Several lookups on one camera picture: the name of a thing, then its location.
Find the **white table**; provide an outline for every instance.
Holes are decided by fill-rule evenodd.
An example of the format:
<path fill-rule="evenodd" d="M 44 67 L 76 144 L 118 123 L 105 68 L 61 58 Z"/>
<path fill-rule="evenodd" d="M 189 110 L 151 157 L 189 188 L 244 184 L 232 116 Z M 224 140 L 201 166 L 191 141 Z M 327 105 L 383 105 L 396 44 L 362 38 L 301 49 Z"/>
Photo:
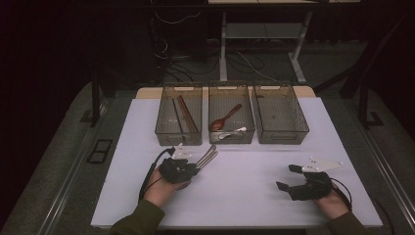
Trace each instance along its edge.
<path fill-rule="evenodd" d="M 343 144 L 319 98 L 299 98 L 310 132 L 302 144 L 260 145 L 254 136 L 250 145 L 217 145 L 219 155 L 192 183 L 178 191 L 164 207 L 160 229 L 217 228 L 308 228 L 327 218 L 312 201 L 292 201 L 279 191 L 275 181 L 290 186 L 304 184 L 301 174 L 288 165 L 304 165 L 309 157 L 343 162 L 327 173 L 346 185 L 353 198 L 353 212 L 366 226 L 381 226 Z M 165 149 L 155 134 L 160 99 L 135 99 L 111 163 L 91 221 L 109 228 L 131 214 L 137 205 L 143 179 L 156 156 Z M 191 146 L 191 162 L 209 148 L 208 99 L 204 99 L 202 146 Z"/>

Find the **human hand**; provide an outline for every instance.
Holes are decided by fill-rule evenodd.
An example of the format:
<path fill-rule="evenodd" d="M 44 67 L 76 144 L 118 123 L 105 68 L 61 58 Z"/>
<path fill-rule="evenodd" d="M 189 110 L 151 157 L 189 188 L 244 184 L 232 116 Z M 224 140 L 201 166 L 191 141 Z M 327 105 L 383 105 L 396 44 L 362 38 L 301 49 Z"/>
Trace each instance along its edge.
<path fill-rule="evenodd" d="M 324 198 L 315 200 L 314 202 L 317 204 L 317 207 L 323 211 L 330 219 L 335 219 L 349 212 L 342 197 L 333 189 L 330 191 L 329 195 Z"/>
<path fill-rule="evenodd" d="M 160 208 L 168 202 L 174 191 L 180 188 L 183 184 L 185 183 L 172 184 L 167 182 L 161 176 L 159 168 L 157 167 L 150 176 L 143 199 Z"/>

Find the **sleeve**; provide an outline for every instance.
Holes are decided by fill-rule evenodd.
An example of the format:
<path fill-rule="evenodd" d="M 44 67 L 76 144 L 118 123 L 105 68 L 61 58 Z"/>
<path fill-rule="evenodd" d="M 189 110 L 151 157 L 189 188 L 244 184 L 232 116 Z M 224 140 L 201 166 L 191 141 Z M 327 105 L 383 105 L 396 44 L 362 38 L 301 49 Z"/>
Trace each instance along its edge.
<path fill-rule="evenodd" d="M 131 215 L 111 227 L 110 235 L 153 235 L 163 217 L 164 211 L 146 200 L 141 200 Z"/>
<path fill-rule="evenodd" d="M 352 212 L 331 220 L 327 227 L 333 235 L 371 235 Z"/>

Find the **dark background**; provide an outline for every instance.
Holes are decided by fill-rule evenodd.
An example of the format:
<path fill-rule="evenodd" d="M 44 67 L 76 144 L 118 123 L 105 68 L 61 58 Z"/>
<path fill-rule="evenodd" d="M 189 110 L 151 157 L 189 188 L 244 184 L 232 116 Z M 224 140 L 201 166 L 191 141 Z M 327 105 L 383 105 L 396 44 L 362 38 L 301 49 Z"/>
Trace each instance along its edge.
<path fill-rule="evenodd" d="M 413 1 L 364 1 L 361 8 L 317 11 L 307 40 L 379 42 Z M 289 12 L 284 19 L 298 17 Z M 219 14 L 203 13 L 187 25 L 149 22 L 153 13 L 85 11 L 69 0 L 0 2 L 0 227 L 31 177 L 70 103 L 95 71 L 107 96 L 161 81 L 153 56 L 158 34 L 178 38 L 174 49 L 194 53 L 218 36 Z M 251 20 L 263 19 L 258 14 Z M 367 79 L 412 137 L 415 47 L 410 14 L 383 48 Z M 234 14 L 235 21 L 243 21 Z M 198 35 L 192 37 L 186 30 Z M 195 58 L 204 56 L 199 50 Z"/>

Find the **wooden spoon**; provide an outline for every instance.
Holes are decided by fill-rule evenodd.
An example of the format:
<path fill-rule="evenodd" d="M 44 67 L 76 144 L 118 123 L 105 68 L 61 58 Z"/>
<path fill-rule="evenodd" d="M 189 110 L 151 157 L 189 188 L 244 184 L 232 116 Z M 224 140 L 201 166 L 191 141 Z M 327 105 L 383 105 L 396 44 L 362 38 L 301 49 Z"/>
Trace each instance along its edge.
<path fill-rule="evenodd" d="M 230 118 L 235 112 L 237 112 L 239 109 L 241 109 L 242 105 L 238 104 L 236 105 L 225 117 L 221 119 L 214 120 L 210 125 L 211 131 L 220 130 L 223 128 L 223 125 L 225 125 L 225 121 Z"/>

